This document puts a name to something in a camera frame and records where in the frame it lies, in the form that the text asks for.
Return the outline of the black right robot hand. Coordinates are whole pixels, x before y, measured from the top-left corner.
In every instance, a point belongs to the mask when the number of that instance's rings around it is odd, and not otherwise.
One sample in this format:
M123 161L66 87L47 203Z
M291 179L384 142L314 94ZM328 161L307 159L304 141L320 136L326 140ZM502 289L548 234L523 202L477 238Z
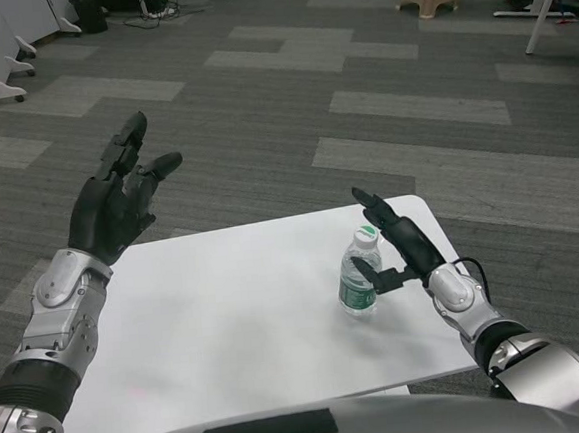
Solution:
M394 246L406 263L402 272L395 268L376 271L362 258L351 260L361 275L372 284L376 294L394 291L408 280L421 280L426 287L430 274L446 263L433 242L415 222L395 213L379 195L369 194L357 187L352 188L352 195L363 206L366 219L380 230L383 238Z

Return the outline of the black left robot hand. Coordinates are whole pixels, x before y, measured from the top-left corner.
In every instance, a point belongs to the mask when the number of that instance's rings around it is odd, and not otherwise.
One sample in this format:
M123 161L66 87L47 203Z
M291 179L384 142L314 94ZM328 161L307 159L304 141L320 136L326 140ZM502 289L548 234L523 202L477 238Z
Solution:
M147 126L142 112L132 114L110 139L72 210L68 247L109 266L155 222L153 195L183 162L180 153L172 152L139 164Z

